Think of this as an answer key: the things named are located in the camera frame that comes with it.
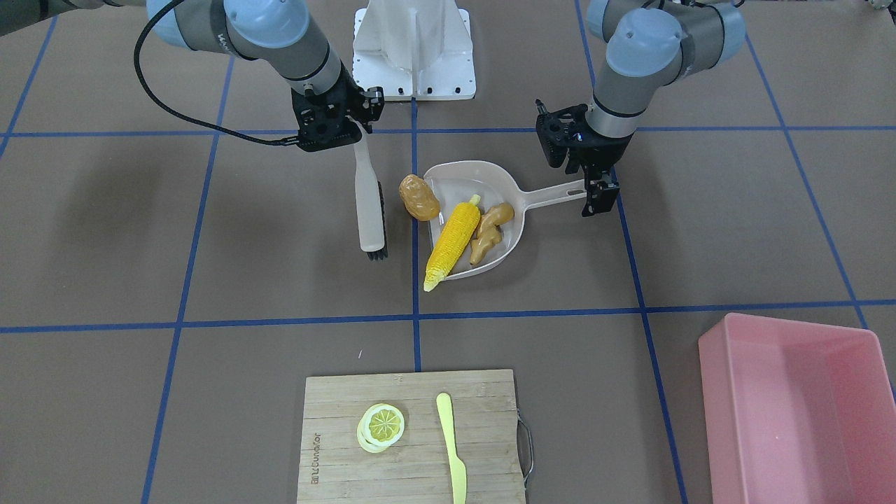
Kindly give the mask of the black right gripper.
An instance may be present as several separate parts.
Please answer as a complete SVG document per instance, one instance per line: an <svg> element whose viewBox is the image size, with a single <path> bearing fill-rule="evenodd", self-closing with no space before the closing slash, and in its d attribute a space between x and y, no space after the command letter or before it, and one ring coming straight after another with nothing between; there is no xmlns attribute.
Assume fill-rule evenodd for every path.
<svg viewBox="0 0 896 504"><path fill-rule="evenodd" d="M291 90L292 108L297 121L294 146L305 152L351 146L371 134L371 123L378 121L385 105L384 89L358 87L354 80L340 77L322 94Z"/></svg>

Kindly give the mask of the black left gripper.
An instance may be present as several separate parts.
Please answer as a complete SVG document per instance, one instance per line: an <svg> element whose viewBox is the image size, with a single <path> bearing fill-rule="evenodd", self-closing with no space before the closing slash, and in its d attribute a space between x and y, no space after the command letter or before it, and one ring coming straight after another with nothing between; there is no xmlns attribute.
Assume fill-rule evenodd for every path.
<svg viewBox="0 0 896 504"><path fill-rule="evenodd" d="M584 172L585 204L582 217L611 211L619 195L619 183L610 171L624 154L632 133L621 138L602 135L587 122L588 106L579 104L550 112L540 99L535 133L550 168L564 165L566 174Z"/></svg>

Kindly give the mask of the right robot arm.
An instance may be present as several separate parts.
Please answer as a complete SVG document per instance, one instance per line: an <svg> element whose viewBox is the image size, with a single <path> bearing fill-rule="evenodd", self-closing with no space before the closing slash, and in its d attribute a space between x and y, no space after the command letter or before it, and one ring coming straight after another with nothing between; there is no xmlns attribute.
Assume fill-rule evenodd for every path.
<svg viewBox="0 0 896 504"><path fill-rule="evenodd" d="M358 85L304 1L148 1L148 23L134 47L134 69L147 95L188 123L237 137L237 131L175 111L148 86L141 49L157 34L175 47L266 61L289 86L297 133L263 146L297 146L321 152L351 146L371 134L384 107L381 87Z"/></svg>

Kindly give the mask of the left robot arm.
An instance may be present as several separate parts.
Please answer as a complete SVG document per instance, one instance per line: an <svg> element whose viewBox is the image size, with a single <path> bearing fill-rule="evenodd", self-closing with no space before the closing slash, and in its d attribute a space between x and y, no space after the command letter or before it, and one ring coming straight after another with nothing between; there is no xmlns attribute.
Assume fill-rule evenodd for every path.
<svg viewBox="0 0 896 504"><path fill-rule="evenodd" d="M730 2L593 1L585 24L607 45L591 102L548 111L538 100L535 133L551 168L582 172L590 217L614 207L611 171L655 92L733 57L746 22Z"/></svg>

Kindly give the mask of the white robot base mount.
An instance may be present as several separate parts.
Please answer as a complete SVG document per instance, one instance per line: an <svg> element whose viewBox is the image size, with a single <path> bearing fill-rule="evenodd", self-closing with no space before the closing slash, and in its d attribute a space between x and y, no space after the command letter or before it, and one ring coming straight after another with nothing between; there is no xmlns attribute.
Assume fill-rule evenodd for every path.
<svg viewBox="0 0 896 504"><path fill-rule="evenodd" d="M371 1L354 14L352 76L386 100L477 92L470 14L454 1Z"/></svg>

